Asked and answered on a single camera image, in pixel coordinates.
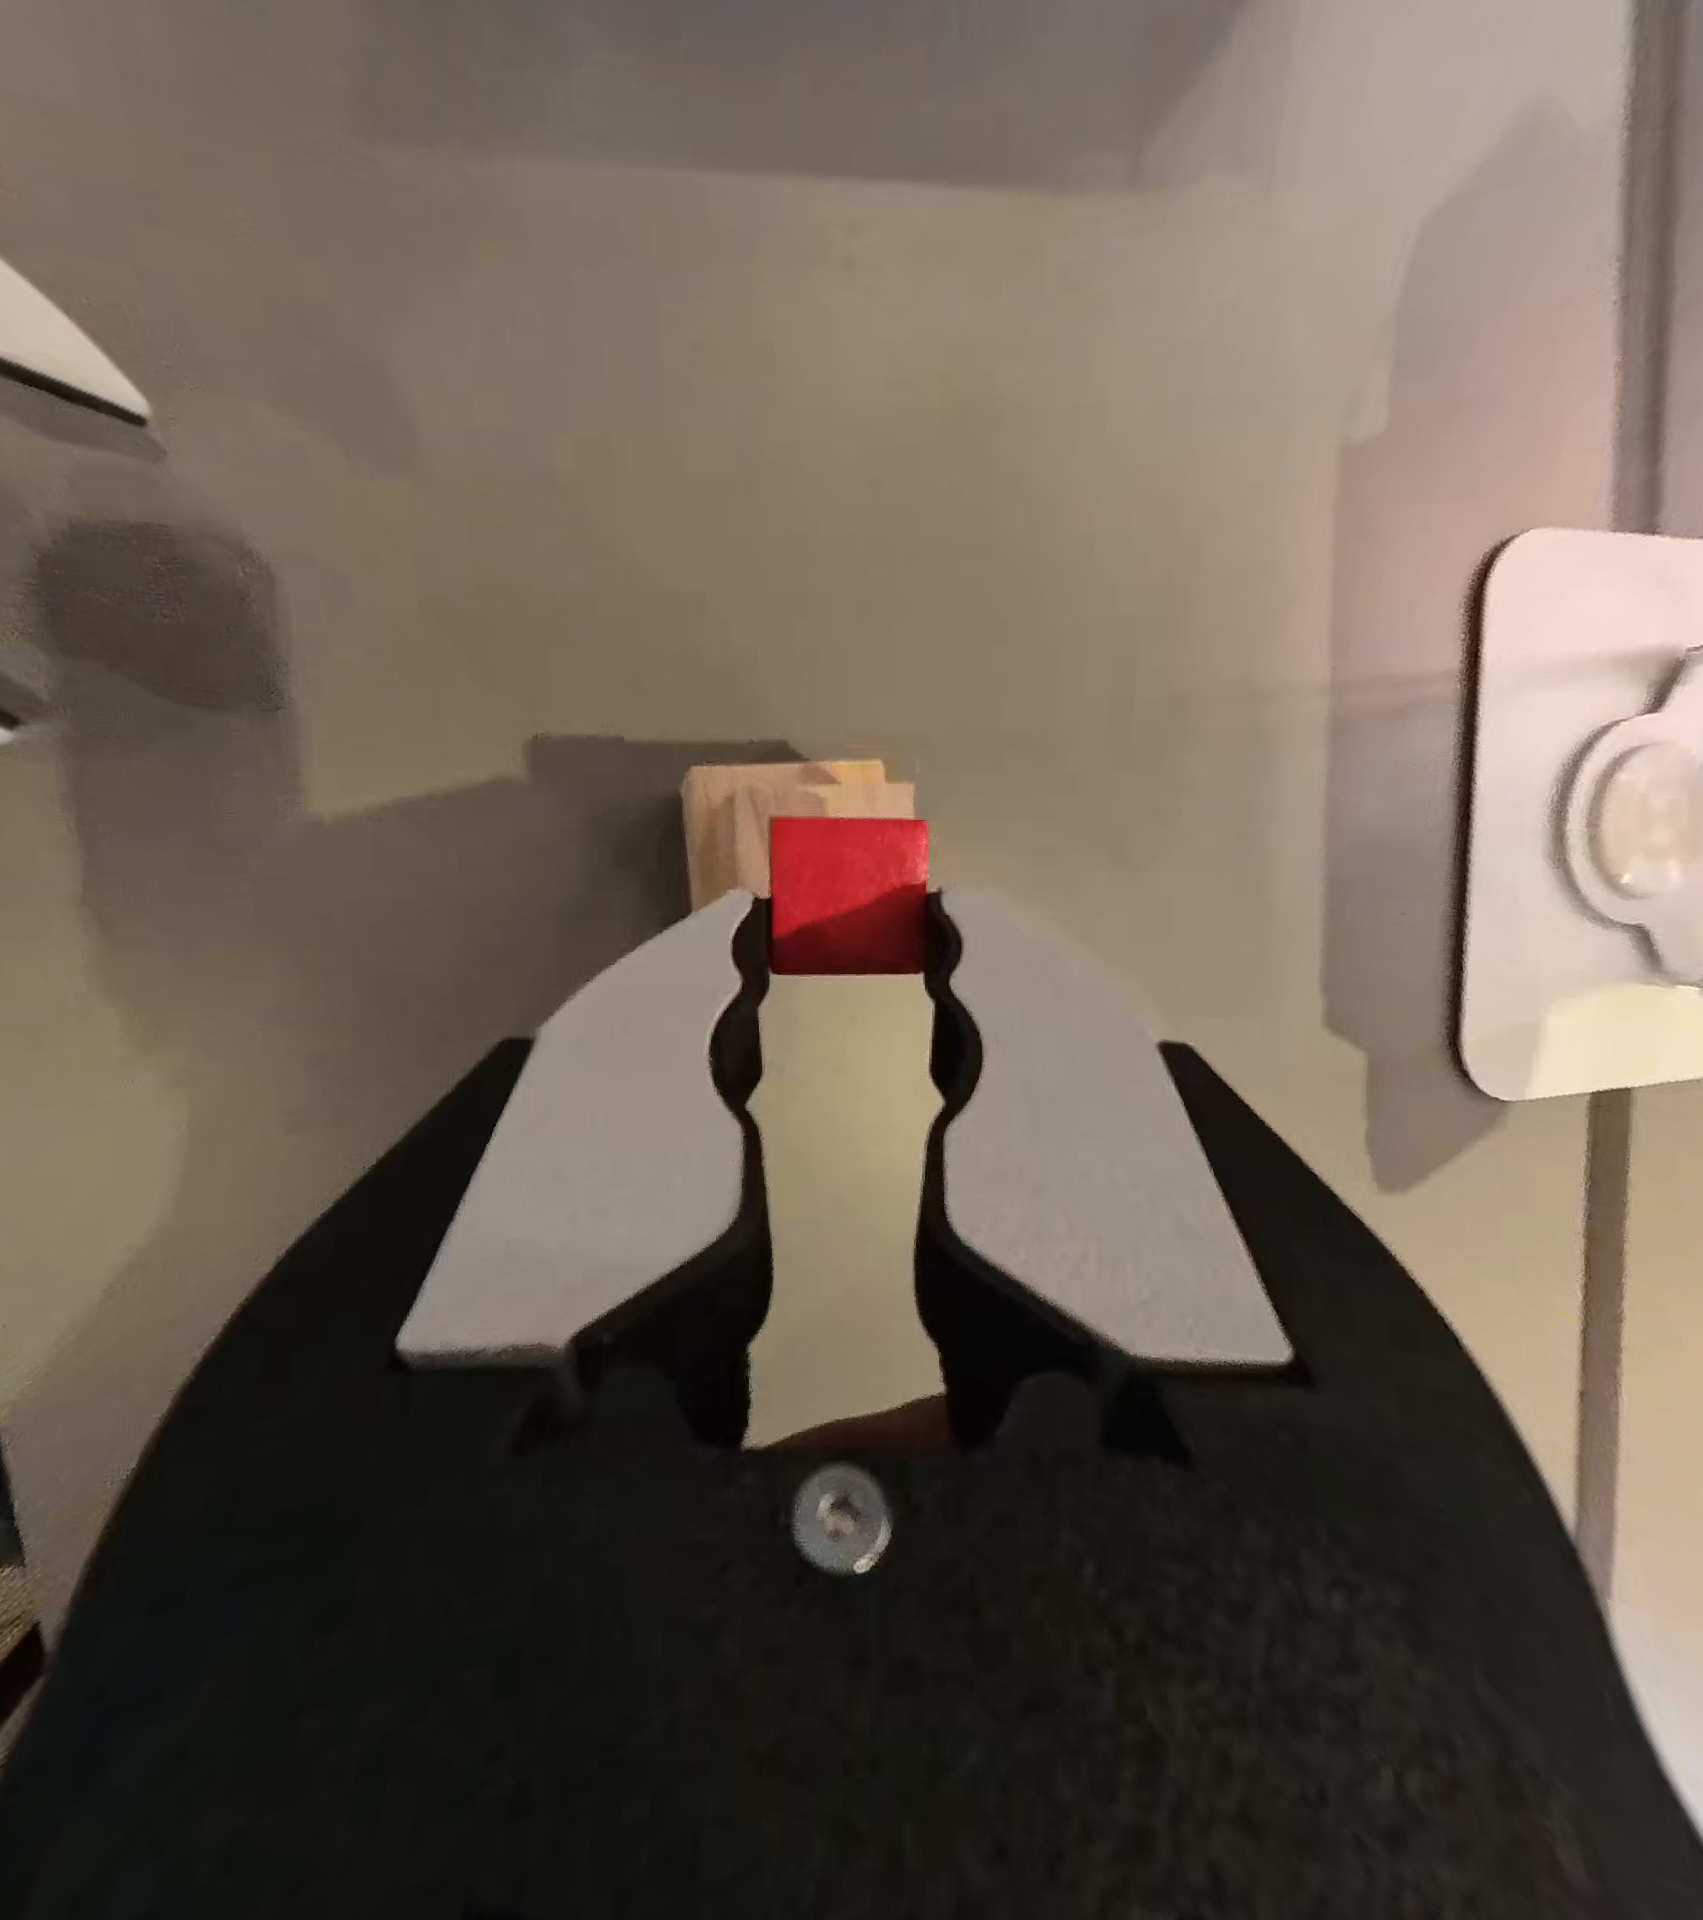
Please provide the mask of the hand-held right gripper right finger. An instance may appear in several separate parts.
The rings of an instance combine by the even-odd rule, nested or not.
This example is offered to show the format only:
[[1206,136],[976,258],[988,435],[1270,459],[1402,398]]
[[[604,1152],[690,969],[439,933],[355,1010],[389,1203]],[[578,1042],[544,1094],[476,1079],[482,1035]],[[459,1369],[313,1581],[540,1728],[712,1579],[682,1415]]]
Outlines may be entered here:
[[992,1443],[1036,1380],[1104,1432],[1148,1427],[1162,1380],[1284,1380],[1296,1344],[1128,990],[972,887],[928,902],[924,981],[914,1304],[956,1441]]

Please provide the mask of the medium natural wooden cube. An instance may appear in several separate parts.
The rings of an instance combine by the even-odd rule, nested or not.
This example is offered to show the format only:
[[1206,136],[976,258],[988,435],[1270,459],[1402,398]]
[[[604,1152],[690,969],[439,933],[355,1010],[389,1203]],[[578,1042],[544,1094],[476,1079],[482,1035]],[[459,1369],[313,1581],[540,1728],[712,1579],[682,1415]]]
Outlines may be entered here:
[[912,820],[910,779],[892,779],[880,759],[806,759],[772,770],[768,820]]

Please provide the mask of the large natural wooden cube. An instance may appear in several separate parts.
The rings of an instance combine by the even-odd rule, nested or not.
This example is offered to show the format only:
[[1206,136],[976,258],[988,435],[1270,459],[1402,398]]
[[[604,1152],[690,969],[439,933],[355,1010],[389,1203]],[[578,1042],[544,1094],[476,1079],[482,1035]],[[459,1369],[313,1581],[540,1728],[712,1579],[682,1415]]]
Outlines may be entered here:
[[700,763],[680,786],[690,909],[746,891],[768,898],[768,813],[784,768],[770,761]]

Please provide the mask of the red wooden cube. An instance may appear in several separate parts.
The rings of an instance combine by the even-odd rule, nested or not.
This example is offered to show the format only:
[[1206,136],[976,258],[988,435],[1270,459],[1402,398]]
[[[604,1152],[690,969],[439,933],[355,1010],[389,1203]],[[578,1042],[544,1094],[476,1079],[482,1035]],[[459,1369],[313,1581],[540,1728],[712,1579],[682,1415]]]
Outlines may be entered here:
[[930,826],[780,815],[768,826],[768,962],[784,977],[920,976]]

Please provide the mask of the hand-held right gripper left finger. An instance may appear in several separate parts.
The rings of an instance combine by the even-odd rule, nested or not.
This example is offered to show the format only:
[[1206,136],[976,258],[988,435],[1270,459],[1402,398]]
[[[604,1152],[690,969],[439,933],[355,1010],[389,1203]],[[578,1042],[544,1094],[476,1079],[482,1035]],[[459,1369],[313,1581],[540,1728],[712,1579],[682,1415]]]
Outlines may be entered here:
[[768,902],[736,887],[634,947],[536,1033],[399,1331],[413,1369],[532,1369],[580,1407],[664,1377],[738,1446],[772,1298]]

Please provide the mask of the white instruction sign stand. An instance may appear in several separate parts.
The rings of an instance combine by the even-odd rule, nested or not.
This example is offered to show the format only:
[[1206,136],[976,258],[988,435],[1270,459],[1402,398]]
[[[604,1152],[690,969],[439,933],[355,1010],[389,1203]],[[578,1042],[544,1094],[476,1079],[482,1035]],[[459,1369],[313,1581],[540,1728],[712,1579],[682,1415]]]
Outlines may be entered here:
[[1458,1052],[1506,1104],[1703,1079],[1703,540],[1488,563]]

